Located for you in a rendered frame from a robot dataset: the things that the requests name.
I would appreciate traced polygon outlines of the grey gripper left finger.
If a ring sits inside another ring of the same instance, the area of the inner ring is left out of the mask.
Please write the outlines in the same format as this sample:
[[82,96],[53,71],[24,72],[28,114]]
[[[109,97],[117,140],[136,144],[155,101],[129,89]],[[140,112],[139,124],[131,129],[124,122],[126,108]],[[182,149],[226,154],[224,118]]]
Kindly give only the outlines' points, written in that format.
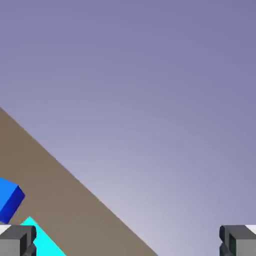
[[0,224],[0,256],[37,256],[34,225]]

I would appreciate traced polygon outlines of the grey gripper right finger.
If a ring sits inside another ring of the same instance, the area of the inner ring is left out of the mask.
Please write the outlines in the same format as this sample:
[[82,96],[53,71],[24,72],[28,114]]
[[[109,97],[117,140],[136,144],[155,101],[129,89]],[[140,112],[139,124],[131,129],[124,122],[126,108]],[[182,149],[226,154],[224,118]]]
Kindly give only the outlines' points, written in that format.
[[256,225],[221,225],[219,256],[256,256]]

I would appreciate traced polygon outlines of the large cyan box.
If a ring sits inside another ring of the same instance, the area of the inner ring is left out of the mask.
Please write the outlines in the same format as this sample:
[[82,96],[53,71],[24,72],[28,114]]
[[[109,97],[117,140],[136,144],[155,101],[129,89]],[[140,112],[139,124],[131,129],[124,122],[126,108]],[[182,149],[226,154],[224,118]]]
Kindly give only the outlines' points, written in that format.
[[21,225],[35,226],[36,228],[36,238],[33,242],[37,250],[36,256],[66,256],[31,216]]

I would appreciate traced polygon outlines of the large blue box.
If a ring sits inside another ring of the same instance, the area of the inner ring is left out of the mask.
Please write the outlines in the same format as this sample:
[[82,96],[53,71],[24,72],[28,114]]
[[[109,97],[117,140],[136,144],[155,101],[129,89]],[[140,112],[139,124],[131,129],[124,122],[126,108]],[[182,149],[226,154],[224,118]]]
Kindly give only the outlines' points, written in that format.
[[0,177],[0,222],[8,224],[24,198],[16,183]]

